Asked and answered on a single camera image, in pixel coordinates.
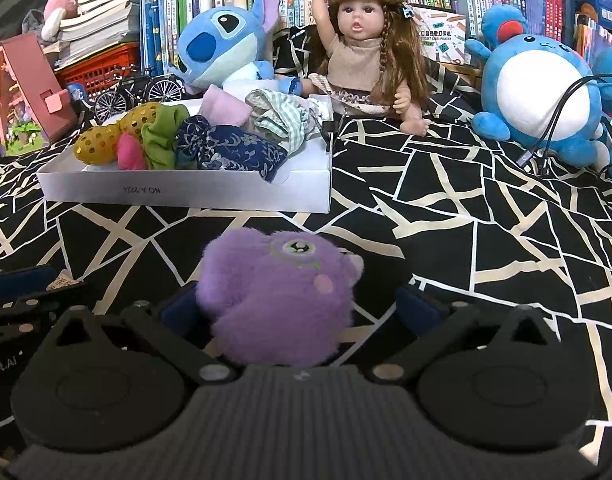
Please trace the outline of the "purple fluffy plush toy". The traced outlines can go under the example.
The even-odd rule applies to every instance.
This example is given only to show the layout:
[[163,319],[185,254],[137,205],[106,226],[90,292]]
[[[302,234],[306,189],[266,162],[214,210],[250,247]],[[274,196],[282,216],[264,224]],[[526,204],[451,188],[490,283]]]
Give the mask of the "purple fluffy plush toy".
[[228,230],[208,244],[195,298],[241,365],[318,365],[353,321],[361,256],[306,232]]

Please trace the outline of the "gold sequin heart pillow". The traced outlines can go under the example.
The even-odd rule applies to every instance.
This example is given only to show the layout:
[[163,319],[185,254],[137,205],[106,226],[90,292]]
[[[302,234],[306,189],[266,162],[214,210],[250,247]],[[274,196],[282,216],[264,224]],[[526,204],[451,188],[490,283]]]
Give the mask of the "gold sequin heart pillow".
[[76,140],[74,156],[89,166],[117,164],[117,143],[122,133],[130,133],[139,140],[142,147],[141,129],[148,122],[154,121],[160,106],[157,102],[146,102],[134,107],[118,122],[89,128]]

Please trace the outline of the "pink fabric bow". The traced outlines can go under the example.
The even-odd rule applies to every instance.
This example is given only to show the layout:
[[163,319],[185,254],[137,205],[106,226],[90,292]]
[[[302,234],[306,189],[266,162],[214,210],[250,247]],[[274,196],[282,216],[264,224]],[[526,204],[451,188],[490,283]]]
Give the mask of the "pink fabric bow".
[[143,149],[137,138],[123,132],[117,143],[117,166],[120,170],[148,170]]

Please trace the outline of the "navy floral fabric pouch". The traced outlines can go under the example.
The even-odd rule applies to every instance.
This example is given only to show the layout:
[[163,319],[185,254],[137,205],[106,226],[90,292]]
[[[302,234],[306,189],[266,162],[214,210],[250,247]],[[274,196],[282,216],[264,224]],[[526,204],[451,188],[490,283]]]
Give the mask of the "navy floral fabric pouch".
[[176,143],[177,169],[253,171],[268,182],[289,158],[277,143],[238,126],[211,126],[202,115],[180,125]]

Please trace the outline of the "green fabric scrunchie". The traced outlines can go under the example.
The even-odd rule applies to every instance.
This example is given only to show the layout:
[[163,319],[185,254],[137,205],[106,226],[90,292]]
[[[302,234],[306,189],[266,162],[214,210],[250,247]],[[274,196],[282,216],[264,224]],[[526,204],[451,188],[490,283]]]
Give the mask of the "green fabric scrunchie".
[[184,104],[162,105],[158,108],[154,121],[142,127],[142,148],[150,169],[175,168],[177,132],[189,117],[189,111]]

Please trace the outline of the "pink soft cloth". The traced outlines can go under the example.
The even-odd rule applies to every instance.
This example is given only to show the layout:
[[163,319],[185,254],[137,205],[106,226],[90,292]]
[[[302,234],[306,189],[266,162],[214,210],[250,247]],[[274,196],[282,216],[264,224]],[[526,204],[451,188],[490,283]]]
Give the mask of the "pink soft cloth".
[[252,108],[235,96],[211,84],[204,93],[199,114],[211,126],[245,127],[251,117]]

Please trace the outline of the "green striped doll dress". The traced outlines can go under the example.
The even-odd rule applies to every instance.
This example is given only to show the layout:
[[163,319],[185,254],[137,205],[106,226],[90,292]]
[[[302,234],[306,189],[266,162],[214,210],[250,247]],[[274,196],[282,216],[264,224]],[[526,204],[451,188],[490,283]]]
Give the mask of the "green striped doll dress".
[[333,108],[328,96],[307,99],[269,89],[255,89],[245,103],[251,107],[250,126],[264,139],[278,144],[289,156],[303,144],[322,136],[324,124],[332,122]]

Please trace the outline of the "white cardboard box tray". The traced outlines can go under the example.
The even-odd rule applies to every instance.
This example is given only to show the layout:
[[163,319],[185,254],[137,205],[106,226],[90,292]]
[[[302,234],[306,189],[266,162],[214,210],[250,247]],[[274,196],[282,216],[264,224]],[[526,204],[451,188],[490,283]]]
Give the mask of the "white cardboard box tray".
[[327,212],[332,148],[321,136],[305,141],[270,182],[256,171],[121,170],[115,162],[90,166],[71,146],[42,166],[37,177],[52,202]]

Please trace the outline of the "pink triangular miniature house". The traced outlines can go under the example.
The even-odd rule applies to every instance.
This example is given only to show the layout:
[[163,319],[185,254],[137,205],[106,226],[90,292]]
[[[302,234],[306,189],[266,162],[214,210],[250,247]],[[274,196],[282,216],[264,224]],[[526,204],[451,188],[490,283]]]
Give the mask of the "pink triangular miniature house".
[[0,154],[45,148],[76,122],[70,94],[56,80],[37,37],[29,32],[0,41]]

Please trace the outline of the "black miniature bicycle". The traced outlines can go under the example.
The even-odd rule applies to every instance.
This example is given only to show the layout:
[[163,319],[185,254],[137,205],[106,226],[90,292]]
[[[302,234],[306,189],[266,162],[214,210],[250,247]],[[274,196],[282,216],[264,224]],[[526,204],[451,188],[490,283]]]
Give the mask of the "black miniature bicycle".
[[184,97],[184,85],[177,76],[155,75],[153,68],[143,73],[135,65],[117,66],[113,77],[114,82],[94,100],[98,124],[145,102],[176,102]]

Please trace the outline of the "black binder clip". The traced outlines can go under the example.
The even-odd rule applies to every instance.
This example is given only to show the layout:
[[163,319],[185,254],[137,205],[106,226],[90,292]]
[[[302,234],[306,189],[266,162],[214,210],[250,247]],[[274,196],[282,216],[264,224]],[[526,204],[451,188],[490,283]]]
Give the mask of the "black binder clip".
[[332,122],[322,122],[319,127],[319,132],[321,139],[324,142],[324,147],[326,148],[326,152],[330,153],[331,148],[335,141],[336,135],[336,122],[332,120]]

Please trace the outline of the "red plastic basket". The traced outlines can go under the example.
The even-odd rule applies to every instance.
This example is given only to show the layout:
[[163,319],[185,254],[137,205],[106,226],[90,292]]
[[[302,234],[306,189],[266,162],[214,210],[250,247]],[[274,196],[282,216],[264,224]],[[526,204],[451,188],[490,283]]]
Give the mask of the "red plastic basket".
[[87,96],[94,99],[102,91],[111,88],[118,77],[138,70],[139,54],[137,41],[116,44],[75,64],[58,68],[54,73],[62,87],[81,84]]

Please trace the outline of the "blue round plush toy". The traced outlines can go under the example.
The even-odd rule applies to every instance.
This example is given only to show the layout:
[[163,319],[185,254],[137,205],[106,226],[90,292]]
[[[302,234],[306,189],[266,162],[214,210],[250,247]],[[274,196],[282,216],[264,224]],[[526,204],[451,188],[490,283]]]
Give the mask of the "blue round plush toy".
[[514,6],[488,9],[482,35],[466,40],[466,50],[483,62],[482,110],[472,118],[474,132],[521,144],[526,149],[521,162],[543,152],[574,167],[593,164],[600,77],[562,42],[530,34]]

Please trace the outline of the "brown haired baby doll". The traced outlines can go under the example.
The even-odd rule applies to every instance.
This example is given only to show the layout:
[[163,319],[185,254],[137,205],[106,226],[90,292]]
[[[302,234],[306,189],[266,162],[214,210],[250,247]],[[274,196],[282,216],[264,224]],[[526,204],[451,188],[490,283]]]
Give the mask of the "brown haired baby doll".
[[312,0],[315,70],[296,84],[349,113],[385,115],[410,136],[428,133],[430,95],[418,26],[406,0]]

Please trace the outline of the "blue Stitch plush toy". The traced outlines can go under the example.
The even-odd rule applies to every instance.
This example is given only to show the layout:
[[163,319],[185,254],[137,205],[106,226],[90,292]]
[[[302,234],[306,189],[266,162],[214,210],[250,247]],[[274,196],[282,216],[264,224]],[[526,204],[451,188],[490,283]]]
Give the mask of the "blue Stitch plush toy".
[[278,78],[266,42],[279,21],[279,0],[253,0],[250,10],[221,6],[198,14],[178,38],[179,66],[170,71],[197,96],[215,86],[243,101],[266,89],[299,96],[300,78]]

